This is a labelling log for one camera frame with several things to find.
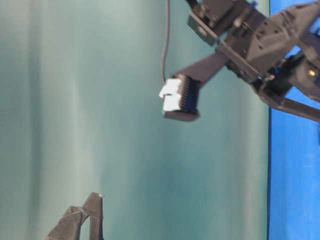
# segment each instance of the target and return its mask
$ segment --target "black cable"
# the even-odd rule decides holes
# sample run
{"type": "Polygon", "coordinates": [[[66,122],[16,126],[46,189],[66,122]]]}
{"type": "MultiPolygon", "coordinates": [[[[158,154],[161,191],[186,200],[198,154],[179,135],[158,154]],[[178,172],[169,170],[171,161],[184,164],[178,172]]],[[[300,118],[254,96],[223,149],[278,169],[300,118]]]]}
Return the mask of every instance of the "black cable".
{"type": "Polygon", "coordinates": [[[166,84],[166,58],[169,47],[169,37],[170,37],[170,0],[165,0],[165,39],[162,49],[162,61],[161,61],[161,73],[162,81],[166,84]]]}

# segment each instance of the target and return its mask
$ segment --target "blue panel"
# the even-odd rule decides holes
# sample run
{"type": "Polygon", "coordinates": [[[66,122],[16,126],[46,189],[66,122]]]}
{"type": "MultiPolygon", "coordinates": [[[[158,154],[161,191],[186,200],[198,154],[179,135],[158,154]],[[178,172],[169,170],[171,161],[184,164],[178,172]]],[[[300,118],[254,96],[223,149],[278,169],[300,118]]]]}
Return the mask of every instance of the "blue panel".
{"type": "MultiPolygon", "coordinates": [[[[271,14],[303,0],[271,0],[271,14]]],[[[320,108],[296,88],[288,98],[320,108]]],[[[270,240],[320,239],[319,124],[271,111],[270,240]]]]}

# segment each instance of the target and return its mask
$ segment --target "teal backdrop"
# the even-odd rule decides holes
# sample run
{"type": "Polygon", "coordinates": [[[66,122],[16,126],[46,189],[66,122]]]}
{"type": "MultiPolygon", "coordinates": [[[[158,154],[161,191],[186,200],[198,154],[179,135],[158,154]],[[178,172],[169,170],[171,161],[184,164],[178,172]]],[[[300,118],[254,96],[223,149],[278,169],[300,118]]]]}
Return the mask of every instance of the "teal backdrop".
{"type": "MultiPolygon", "coordinates": [[[[168,73],[213,52],[185,1],[171,10],[168,73]]],[[[1,240],[43,239],[90,192],[106,240],[267,239],[268,108],[224,69],[200,119],[164,119],[164,15],[163,0],[0,0],[1,240]]]]}

